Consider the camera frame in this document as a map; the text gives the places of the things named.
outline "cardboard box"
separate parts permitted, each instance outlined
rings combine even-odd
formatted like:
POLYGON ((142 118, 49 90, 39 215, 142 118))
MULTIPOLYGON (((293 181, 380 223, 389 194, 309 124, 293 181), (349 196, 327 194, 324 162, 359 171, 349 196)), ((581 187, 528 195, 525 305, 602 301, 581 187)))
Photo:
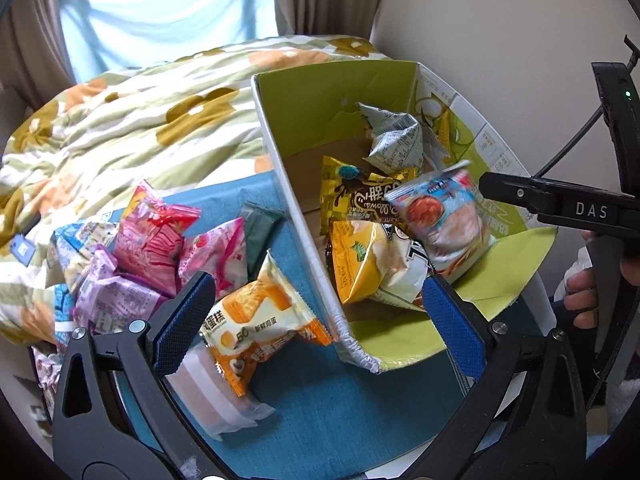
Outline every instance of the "cardboard box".
MULTIPOLYGON (((423 65, 353 60, 267 72, 252 79, 264 142, 296 231, 298 250, 316 288, 325 321, 345 362, 383 372, 421 361, 445 348, 426 314, 363 301, 342 306, 324 264, 319 236, 322 157, 363 170, 370 141, 358 102, 410 112, 429 124, 446 149, 445 164, 471 161, 476 181, 485 171, 528 175, 490 124, 462 96, 423 65)), ((477 197, 498 242, 455 289, 489 320, 512 304, 550 249, 555 228, 538 228, 527 211, 477 197)))

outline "yellow snack bag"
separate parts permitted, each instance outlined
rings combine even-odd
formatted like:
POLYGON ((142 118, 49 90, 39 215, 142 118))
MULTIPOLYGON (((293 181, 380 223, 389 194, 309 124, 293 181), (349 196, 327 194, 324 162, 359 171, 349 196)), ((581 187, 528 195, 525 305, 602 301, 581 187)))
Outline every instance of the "yellow snack bag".
POLYGON ((335 288, 342 304, 373 295, 391 266, 391 246, 382 224, 364 220, 331 223, 335 288))
POLYGON ((331 220, 401 224, 398 212, 385 200, 385 193, 415 178, 417 174, 416 168, 407 168, 391 176, 381 176, 325 156, 322 159, 320 189, 320 234, 329 233, 331 220))
POLYGON ((258 279, 213 306, 200 334, 238 396, 258 363, 296 334, 327 346, 331 336, 267 252, 258 279))

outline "human hand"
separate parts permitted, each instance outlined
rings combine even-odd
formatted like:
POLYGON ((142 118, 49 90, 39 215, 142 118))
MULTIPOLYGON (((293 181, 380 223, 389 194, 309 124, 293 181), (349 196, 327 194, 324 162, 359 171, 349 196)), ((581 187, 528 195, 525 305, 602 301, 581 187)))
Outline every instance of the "human hand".
POLYGON ((594 328, 598 325, 598 293, 593 268, 584 269, 566 280, 567 295, 564 307, 567 310, 587 310, 574 319, 577 328, 594 328))
MULTIPOLYGON (((582 233, 585 241, 593 237, 593 233, 582 233)), ((640 286, 640 256, 620 260, 620 273, 631 285, 640 286)), ((574 319, 577 328, 594 328, 598 325, 598 294, 593 268, 584 269, 566 280, 568 294, 564 297, 567 310, 586 310, 574 319)))

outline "blanket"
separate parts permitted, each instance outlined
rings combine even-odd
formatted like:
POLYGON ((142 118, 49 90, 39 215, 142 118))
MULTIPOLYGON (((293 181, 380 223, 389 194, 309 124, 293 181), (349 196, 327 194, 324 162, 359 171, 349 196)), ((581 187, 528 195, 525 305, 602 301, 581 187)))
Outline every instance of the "blanket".
POLYGON ((254 74, 383 57, 358 38, 269 38, 107 72, 59 94, 15 131, 2 158, 0 333, 55 343, 54 287, 45 286, 54 229, 126 206, 143 179, 166 196, 271 169, 254 74), (38 213, 25 267, 9 241, 38 213))

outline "snack package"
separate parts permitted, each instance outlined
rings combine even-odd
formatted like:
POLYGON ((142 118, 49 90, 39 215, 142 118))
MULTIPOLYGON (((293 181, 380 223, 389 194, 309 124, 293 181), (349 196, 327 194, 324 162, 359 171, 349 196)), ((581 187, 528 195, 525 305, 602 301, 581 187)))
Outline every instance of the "snack package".
POLYGON ((388 175, 403 168, 415 168, 417 174, 422 174, 420 123, 411 114, 396 114, 359 104, 365 134, 372 141, 371 153, 364 160, 388 175))
POLYGON ((385 195, 449 283, 495 242, 476 209, 467 164, 425 174, 385 195))
POLYGON ((328 252, 342 304, 370 298, 424 312, 427 256, 421 243, 398 227, 361 220, 332 222, 328 252))
POLYGON ((38 384, 42 389, 42 396, 47 405, 49 416, 53 417, 53 406, 56 399, 56 391, 58 390, 58 381, 60 380, 60 370, 62 363, 57 355, 44 355, 35 346, 31 347, 33 352, 33 361, 38 375, 38 384))
POLYGON ((47 248, 46 286, 66 283, 69 292, 75 294, 94 257, 95 247, 108 246, 117 232, 116 224, 90 220, 55 229, 47 248))
POLYGON ((244 202, 239 216, 244 218, 246 262, 249 280, 253 281, 264 261, 271 235, 284 219, 285 214, 283 211, 261 206, 254 202, 244 202))
POLYGON ((427 277, 429 263, 424 247, 398 227, 384 227, 391 238, 392 263, 371 299, 425 312, 422 306, 422 284, 427 277))
POLYGON ((198 270, 216 280, 216 300, 248 281, 244 219, 236 218, 206 233, 185 238, 180 251, 178 279, 185 286, 198 270))
POLYGON ((199 217, 198 208, 168 206, 143 180, 118 224, 114 254, 120 267, 174 298, 182 233, 199 217))
POLYGON ((355 303, 375 294, 391 263, 391 246, 382 224, 334 221, 330 240, 340 302, 355 303))
POLYGON ((246 393, 257 364, 296 334, 323 346, 332 342, 269 251, 258 279, 215 304, 200 334, 238 396, 246 393))
POLYGON ((186 353, 178 371, 166 379, 202 429, 216 440, 222 440, 221 433, 257 426, 257 420, 275 411, 249 393, 238 397, 202 342, 186 353))
POLYGON ((380 176, 325 156, 320 190, 320 234, 329 233, 332 219, 398 224, 398 213, 384 195, 416 175, 415 168, 407 168, 392 176, 380 176))
POLYGON ((78 292, 74 310, 76 325, 91 333, 124 330, 135 319, 148 319, 167 298, 143 284, 116 275, 118 262, 104 247, 98 246, 89 271, 78 292))
POLYGON ((56 335, 56 349, 63 356, 66 346, 71 339, 71 333, 78 327, 74 321, 76 298, 69 292, 66 283, 59 283, 53 287, 54 293, 54 333, 56 335))

